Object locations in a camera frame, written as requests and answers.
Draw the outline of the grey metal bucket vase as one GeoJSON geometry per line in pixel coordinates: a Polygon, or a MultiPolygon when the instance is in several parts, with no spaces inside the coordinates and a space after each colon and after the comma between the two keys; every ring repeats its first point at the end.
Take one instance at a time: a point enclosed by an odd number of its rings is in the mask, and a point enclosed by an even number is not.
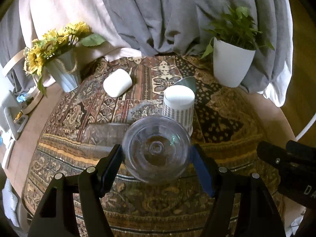
{"type": "Polygon", "coordinates": [[[81,84],[81,76],[73,48],[48,62],[46,68],[64,93],[77,89],[81,84]]]}

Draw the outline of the patterned brown table cloth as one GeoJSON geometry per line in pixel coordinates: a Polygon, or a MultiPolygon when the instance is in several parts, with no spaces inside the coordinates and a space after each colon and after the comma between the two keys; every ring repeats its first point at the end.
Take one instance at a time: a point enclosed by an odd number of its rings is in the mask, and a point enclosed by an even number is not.
{"type": "Polygon", "coordinates": [[[260,119],[234,88],[219,84],[194,57],[99,59],[95,71],[66,94],[39,139],[23,193],[32,216],[57,216],[49,183],[85,174],[113,147],[122,162],[97,198],[113,236],[200,236],[215,200],[204,192],[190,148],[217,166],[258,174],[276,214],[284,215],[278,172],[257,156],[260,119]]]}

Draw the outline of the clear plastic cup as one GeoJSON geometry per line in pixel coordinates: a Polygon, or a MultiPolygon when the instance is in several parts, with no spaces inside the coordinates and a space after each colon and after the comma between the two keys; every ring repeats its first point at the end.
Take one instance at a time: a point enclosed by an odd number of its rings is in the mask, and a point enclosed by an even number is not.
{"type": "Polygon", "coordinates": [[[148,184],[179,178],[190,160],[191,139],[186,129],[165,116],[148,116],[134,122],[122,141],[128,172],[148,184]]]}

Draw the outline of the plain white cup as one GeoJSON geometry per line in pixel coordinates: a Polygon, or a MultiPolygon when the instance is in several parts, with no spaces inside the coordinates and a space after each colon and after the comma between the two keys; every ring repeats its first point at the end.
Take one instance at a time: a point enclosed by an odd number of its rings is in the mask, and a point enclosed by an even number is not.
{"type": "Polygon", "coordinates": [[[123,69],[117,69],[103,82],[104,91],[113,98],[125,93],[132,86],[130,75],[123,69]]]}

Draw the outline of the white plant pot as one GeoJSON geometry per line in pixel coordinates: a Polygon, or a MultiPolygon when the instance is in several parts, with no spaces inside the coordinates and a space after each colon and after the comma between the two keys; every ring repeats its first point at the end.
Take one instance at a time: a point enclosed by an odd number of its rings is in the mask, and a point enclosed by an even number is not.
{"type": "Polygon", "coordinates": [[[246,50],[215,39],[213,51],[215,78],[224,86],[238,87],[246,76],[255,53],[255,50],[246,50]]]}

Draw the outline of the white patterned paper cup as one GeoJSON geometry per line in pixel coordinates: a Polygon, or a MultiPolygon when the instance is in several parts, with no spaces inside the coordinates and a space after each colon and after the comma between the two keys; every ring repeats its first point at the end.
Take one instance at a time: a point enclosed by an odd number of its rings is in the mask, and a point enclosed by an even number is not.
{"type": "Polygon", "coordinates": [[[189,87],[174,85],[163,93],[162,115],[180,123],[188,132],[193,133],[195,94],[189,87]]]}

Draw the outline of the clear glass lying down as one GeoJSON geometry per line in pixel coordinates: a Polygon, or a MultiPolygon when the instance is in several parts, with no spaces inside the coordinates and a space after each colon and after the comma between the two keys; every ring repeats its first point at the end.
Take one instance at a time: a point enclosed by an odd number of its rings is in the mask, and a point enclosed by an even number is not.
{"type": "Polygon", "coordinates": [[[95,146],[113,147],[121,144],[129,124],[97,123],[88,124],[83,131],[81,142],[95,146]]]}

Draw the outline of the beige curtain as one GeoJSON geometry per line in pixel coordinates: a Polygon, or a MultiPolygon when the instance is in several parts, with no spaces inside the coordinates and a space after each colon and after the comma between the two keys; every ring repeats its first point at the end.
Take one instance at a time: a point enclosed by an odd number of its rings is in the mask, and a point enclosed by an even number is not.
{"type": "Polygon", "coordinates": [[[90,25],[106,42],[95,48],[78,45],[75,52],[81,66],[100,57],[110,62],[121,57],[141,57],[141,51],[132,49],[118,35],[103,0],[19,0],[19,17],[28,47],[32,40],[51,29],[60,29],[68,23],[90,25]]]}

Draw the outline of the dark green cup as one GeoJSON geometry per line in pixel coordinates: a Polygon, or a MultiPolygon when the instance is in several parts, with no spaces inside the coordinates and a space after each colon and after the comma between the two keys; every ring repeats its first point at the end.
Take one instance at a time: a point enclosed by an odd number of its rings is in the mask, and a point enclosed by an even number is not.
{"type": "Polygon", "coordinates": [[[197,92],[197,86],[196,86],[196,79],[194,76],[186,76],[185,78],[177,81],[174,83],[174,85],[181,85],[181,86],[185,86],[188,87],[189,89],[191,89],[195,94],[197,92]]]}

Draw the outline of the white curved floor lamp pole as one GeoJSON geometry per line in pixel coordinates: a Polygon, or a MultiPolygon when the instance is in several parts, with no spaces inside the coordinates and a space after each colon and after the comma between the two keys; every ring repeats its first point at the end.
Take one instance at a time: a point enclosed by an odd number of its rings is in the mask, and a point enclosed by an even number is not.
{"type": "Polygon", "coordinates": [[[306,124],[306,126],[301,130],[301,132],[295,137],[295,141],[299,141],[308,132],[308,130],[313,126],[315,121],[316,121],[316,113],[313,115],[311,120],[306,124]]]}

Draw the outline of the grey curtain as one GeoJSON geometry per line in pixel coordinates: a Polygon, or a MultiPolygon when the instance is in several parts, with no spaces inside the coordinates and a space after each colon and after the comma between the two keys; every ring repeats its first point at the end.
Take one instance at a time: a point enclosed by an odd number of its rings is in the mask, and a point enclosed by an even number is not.
{"type": "MultiPolygon", "coordinates": [[[[211,35],[204,31],[228,7],[247,7],[263,39],[242,80],[248,93],[260,93],[276,106],[285,102],[292,76],[293,23],[289,0],[103,0],[118,35],[145,56],[200,55],[211,35]]],[[[1,18],[1,65],[27,47],[21,30],[19,0],[1,18]]]]}

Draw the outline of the green potted plant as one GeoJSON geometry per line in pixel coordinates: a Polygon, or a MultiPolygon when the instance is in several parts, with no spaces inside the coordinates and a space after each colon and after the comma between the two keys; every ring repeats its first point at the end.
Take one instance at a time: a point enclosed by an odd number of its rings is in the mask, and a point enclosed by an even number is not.
{"type": "Polygon", "coordinates": [[[275,49],[269,39],[263,39],[263,32],[256,27],[249,8],[228,7],[228,9],[228,13],[221,13],[221,18],[212,20],[208,24],[208,28],[204,30],[212,37],[202,55],[202,59],[213,53],[216,40],[245,50],[258,50],[262,47],[275,49]]]}

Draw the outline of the yellow sunflower bouquet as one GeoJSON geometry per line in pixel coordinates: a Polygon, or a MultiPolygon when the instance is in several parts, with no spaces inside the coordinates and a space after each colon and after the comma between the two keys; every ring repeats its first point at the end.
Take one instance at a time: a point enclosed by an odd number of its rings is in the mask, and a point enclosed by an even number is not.
{"type": "Polygon", "coordinates": [[[85,22],[67,24],[61,29],[54,28],[42,35],[42,38],[34,39],[30,48],[25,47],[24,71],[34,79],[38,78],[34,82],[38,90],[46,95],[43,75],[44,71],[47,71],[48,62],[72,48],[75,52],[78,43],[84,47],[97,47],[105,42],[106,39],[98,33],[93,33],[92,28],[85,22]]]}

